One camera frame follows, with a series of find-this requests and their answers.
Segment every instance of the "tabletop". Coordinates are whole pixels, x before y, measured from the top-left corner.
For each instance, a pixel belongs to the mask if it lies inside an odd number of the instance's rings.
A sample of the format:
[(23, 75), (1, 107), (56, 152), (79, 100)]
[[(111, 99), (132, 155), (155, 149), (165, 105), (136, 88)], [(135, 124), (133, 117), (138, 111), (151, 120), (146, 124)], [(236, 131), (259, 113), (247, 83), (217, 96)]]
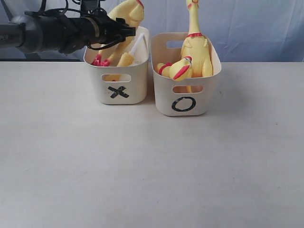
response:
[(84, 63), (0, 62), (1, 228), (304, 227), (304, 63), (223, 63), (208, 112), (152, 74), (104, 105)]

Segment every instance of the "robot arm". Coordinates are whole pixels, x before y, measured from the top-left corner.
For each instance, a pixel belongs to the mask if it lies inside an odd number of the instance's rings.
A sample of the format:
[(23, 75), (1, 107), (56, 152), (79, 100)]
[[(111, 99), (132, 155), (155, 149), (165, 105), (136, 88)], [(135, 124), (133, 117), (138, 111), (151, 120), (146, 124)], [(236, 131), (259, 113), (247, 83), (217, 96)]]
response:
[[(66, 0), (65, 8), (45, 11), (46, 1), (42, 0), (38, 12), (26, 11), (0, 24), (0, 48), (17, 47), (23, 53), (56, 50), (67, 55), (85, 46), (94, 49), (93, 44), (105, 45), (95, 50), (106, 49), (135, 36), (135, 28), (124, 19), (112, 20), (100, 8), (105, 0), (72, 0), (81, 10), (69, 9)], [(68, 18), (67, 11), (79, 12), (80, 17)]]

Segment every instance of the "black letter x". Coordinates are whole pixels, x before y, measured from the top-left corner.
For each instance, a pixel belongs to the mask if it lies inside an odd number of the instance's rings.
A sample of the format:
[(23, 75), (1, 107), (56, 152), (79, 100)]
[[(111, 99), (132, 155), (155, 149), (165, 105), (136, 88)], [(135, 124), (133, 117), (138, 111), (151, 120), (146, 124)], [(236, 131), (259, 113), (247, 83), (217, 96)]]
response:
[(109, 87), (108, 89), (114, 92), (114, 93), (112, 94), (112, 96), (111, 96), (111, 98), (113, 98), (113, 99), (114, 99), (115, 97), (117, 97), (118, 95), (123, 96), (124, 98), (128, 98), (128, 97), (129, 97), (128, 94), (125, 94), (125, 93), (123, 92), (123, 90), (126, 89), (124, 86), (121, 86), (121, 87), (119, 87), (118, 89), (114, 89), (113, 87)]

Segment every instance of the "white plastic bin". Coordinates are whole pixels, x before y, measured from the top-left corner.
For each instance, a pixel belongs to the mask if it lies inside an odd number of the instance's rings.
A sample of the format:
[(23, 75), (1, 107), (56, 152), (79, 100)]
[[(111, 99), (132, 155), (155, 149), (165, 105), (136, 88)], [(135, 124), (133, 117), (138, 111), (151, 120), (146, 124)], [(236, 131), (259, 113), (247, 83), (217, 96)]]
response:
[[(181, 59), (181, 48), (168, 48), (168, 41), (184, 41), (188, 33), (161, 33), (151, 39), (151, 60), (153, 67), (156, 108), (167, 116), (201, 115), (208, 110), (208, 105), (218, 84), (222, 70), (219, 57), (209, 40), (213, 76), (186, 78), (180, 82), (158, 74), (157, 64), (175, 63)], [(176, 86), (203, 86), (199, 93), (175, 93)]]
[[(144, 39), (138, 46), (134, 55), (134, 62), (139, 63), (134, 66), (115, 67), (119, 58), (114, 62), (115, 66), (93, 66), (91, 63), (95, 59), (98, 51), (87, 48), (84, 54), (84, 62), (88, 66), (88, 74), (91, 77), (96, 98), (107, 105), (132, 105), (143, 101), (147, 95), (148, 60), (150, 33), (148, 29), (139, 27), (136, 36), (124, 52), (129, 52), (139, 35), (143, 33)], [(102, 56), (102, 61), (109, 55)], [(122, 80), (118, 82), (104, 81), (106, 75), (122, 75)]]

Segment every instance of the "white fabric backdrop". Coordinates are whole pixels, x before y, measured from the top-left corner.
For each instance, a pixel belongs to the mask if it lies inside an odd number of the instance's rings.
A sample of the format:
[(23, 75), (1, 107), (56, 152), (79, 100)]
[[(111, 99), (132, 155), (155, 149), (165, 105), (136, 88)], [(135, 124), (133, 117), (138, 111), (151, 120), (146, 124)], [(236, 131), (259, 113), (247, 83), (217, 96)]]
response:
[[(110, 11), (123, 0), (107, 0), (102, 7)], [(37, 10), (41, 0), (5, 0), (13, 15)], [(71, 0), (70, 7), (78, 8)], [(142, 26), (151, 35), (188, 31), (186, 0), (142, 0), (145, 20)], [(64, 0), (48, 0), (48, 8), (62, 7)], [(202, 33), (214, 44), (221, 61), (303, 61), (304, 0), (200, 0)], [(0, 11), (0, 19), (7, 20)], [(0, 50), (0, 57), (16, 52)], [(42, 58), (65, 57), (55, 52)], [(82, 59), (83, 50), (68, 58)]]

